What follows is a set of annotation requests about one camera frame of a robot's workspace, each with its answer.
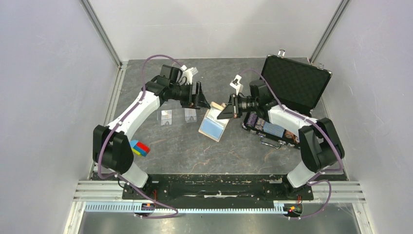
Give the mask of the tan leather card holder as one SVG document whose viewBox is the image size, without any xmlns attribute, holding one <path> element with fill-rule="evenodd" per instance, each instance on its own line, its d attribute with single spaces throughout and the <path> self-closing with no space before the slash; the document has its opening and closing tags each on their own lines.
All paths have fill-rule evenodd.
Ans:
<svg viewBox="0 0 413 234">
<path fill-rule="evenodd" d="M 217 117 L 226 106 L 227 104 L 225 103 L 219 105 L 216 102 L 212 102 L 210 104 L 210 109 L 207 110 L 201 122 L 198 132 L 216 142 L 219 142 L 224 130 L 226 129 L 229 119 L 217 119 Z"/>
</svg>

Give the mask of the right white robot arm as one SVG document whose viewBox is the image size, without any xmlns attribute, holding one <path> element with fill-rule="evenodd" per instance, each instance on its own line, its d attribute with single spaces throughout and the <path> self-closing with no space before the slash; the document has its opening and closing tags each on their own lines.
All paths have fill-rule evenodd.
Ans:
<svg viewBox="0 0 413 234">
<path fill-rule="evenodd" d="M 256 116 L 251 126 L 257 132 L 272 136 L 276 132 L 291 135 L 291 140 L 300 148 L 301 161 L 283 179 L 281 192 L 284 197 L 294 199 L 302 186 L 313 184 L 319 175 L 330 172 L 330 166 L 335 163 L 339 164 L 337 171 L 342 171 L 345 152 L 330 119 L 315 119 L 281 104 L 262 79 L 251 82 L 251 94 L 244 96 L 240 81 L 240 76 L 231 81 L 235 93 L 229 96 L 218 119 L 240 118 L 243 113 L 249 113 Z"/>
</svg>

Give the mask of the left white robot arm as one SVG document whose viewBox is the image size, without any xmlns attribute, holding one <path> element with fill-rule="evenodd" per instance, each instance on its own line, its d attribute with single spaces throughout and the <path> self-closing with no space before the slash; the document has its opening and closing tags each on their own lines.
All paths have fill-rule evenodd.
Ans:
<svg viewBox="0 0 413 234">
<path fill-rule="evenodd" d="M 97 125 L 93 131 L 93 161 L 134 185 L 140 198 L 152 195 L 149 175 L 134 162 L 130 140 L 142 123 L 168 100 L 179 101 L 183 108 L 210 108 L 202 85 L 193 82 L 197 68 L 163 65 L 159 75 L 143 86 L 135 101 L 106 126 Z"/>
</svg>

